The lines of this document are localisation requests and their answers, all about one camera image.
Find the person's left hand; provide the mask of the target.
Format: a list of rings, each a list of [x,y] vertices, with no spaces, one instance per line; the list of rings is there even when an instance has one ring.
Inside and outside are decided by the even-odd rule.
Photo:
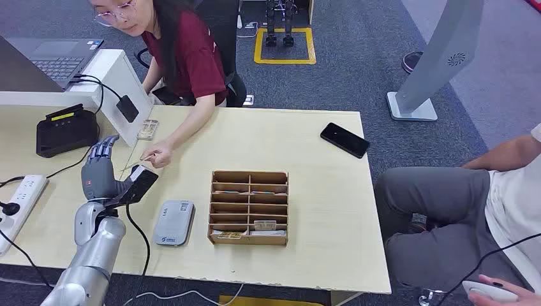
[[[499,286],[513,292],[517,295],[518,300],[513,303],[500,303],[476,292],[471,292],[468,294],[468,299],[476,306],[540,305],[540,295],[536,295],[534,292],[531,292],[525,288],[516,286],[515,284],[509,283],[502,279],[488,277],[482,274],[480,274],[478,278],[480,282]]]
[[[163,140],[146,149],[141,155],[140,160],[151,163],[154,168],[163,168],[171,162],[173,151],[173,145]]]

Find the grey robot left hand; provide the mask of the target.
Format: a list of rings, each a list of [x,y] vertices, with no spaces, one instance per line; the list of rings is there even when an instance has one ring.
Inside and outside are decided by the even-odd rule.
[[[98,198],[115,198],[125,192],[133,181],[128,177],[118,181],[114,177],[111,161],[112,147],[119,135],[106,137],[92,146],[81,170],[82,189],[88,201]]]

